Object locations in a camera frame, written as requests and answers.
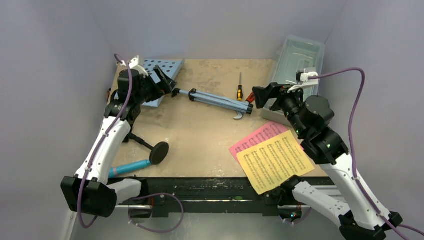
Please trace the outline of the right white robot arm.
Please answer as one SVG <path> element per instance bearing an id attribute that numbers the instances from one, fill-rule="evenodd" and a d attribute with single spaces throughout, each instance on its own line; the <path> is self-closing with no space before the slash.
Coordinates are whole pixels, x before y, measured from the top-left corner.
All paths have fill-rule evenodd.
<path id="1" fill-rule="evenodd" d="M 326 172 L 343 197 L 339 201 L 295 175 L 281 185 L 279 205 L 296 201 L 310 206 L 331 220 L 347 240 L 383 240 L 386 231 L 402 223 L 400 214 L 385 208 L 361 179 L 347 145 L 329 127 L 335 114 L 326 98 L 304 98 L 302 89 L 291 90 L 289 84 L 275 82 L 255 86 L 252 92 L 258 109 L 274 100 L 270 109 L 283 112 L 303 151 Z"/>

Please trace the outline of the light blue music stand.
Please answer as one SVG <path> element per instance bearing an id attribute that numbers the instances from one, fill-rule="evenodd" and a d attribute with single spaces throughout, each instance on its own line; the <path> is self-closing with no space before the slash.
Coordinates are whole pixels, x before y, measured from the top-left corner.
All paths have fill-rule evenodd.
<path id="1" fill-rule="evenodd" d="M 162 63 L 162 65 L 160 66 L 161 69 L 165 69 L 167 75 L 174 79 L 182 69 L 185 61 L 185 59 L 175 61 L 165 59 L 146 59 L 144 60 L 143 67 L 147 70 L 148 73 L 152 73 L 152 71 L 149 70 L 149 67 L 151 67 L 153 63 Z M 236 120 L 241 119 L 244 114 L 250 115 L 253 111 L 253 105 L 249 101 L 237 101 L 224 96 L 218 96 L 211 93 L 198 91 L 195 89 L 186 91 L 179 88 L 175 88 L 172 93 L 172 96 L 175 97 L 177 94 L 187 95 L 191 101 L 201 102 L 229 110 L 234 110 L 237 113 L 237 116 L 235 117 Z"/>

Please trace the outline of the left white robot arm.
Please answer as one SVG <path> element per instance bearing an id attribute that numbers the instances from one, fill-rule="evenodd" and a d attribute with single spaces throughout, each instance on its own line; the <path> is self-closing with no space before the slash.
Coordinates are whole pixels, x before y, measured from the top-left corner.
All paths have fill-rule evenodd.
<path id="1" fill-rule="evenodd" d="M 97 139 L 74 176 L 65 176 L 60 184 L 71 211 L 95 217 L 109 217 L 117 204 L 131 199 L 146 203 L 149 191 L 138 180 L 122 180 L 108 185 L 112 163 L 123 142 L 129 140 L 143 103 L 170 94 L 176 82 L 158 66 L 146 73 L 141 68 L 123 70 L 118 88 L 110 95 Z"/>

